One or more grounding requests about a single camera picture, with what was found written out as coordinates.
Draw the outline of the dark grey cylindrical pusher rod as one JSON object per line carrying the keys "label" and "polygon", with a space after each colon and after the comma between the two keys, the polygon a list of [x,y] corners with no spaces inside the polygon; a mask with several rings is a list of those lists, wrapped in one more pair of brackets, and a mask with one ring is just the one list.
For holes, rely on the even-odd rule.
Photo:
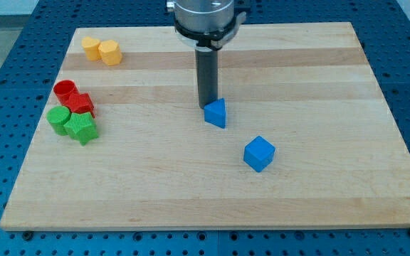
{"label": "dark grey cylindrical pusher rod", "polygon": [[218,52],[195,51],[199,106],[203,109],[218,98]]}

